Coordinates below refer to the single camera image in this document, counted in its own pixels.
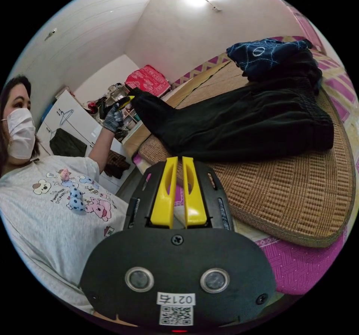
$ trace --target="blue cartoon dog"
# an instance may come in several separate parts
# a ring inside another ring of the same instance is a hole
[[[84,176],[84,175],[80,175],[79,178],[80,178],[80,183],[82,183],[82,184],[88,183],[88,184],[91,184],[94,188],[99,189],[98,184],[93,179],[91,179],[87,176]]]

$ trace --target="woven rattan mat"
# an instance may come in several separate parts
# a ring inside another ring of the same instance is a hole
[[[178,108],[239,88],[246,78],[233,62],[194,90]],[[336,109],[322,90],[318,105],[334,123],[334,146],[271,162],[208,163],[227,193],[232,215],[267,234],[292,243],[325,248],[336,241],[348,221],[355,197],[353,156]],[[170,155],[150,136],[139,149],[150,164]],[[182,182],[182,166],[178,168]]]

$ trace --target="face mask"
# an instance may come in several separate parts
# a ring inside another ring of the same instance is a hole
[[[9,155],[16,159],[30,159],[35,145],[36,133],[30,111],[27,108],[12,111],[7,117],[7,127],[10,135]]]

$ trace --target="ceiling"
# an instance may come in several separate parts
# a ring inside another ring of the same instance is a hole
[[[24,73],[33,84],[35,122],[64,85],[77,89],[124,54],[126,43],[150,0],[74,0],[28,43],[9,78]]]

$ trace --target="label sticker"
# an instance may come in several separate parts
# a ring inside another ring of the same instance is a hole
[[[169,326],[193,325],[193,306],[161,305],[159,324]]]
[[[157,305],[166,306],[194,306],[196,304],[196,295],[193,294],[172,294],[157,293]]]

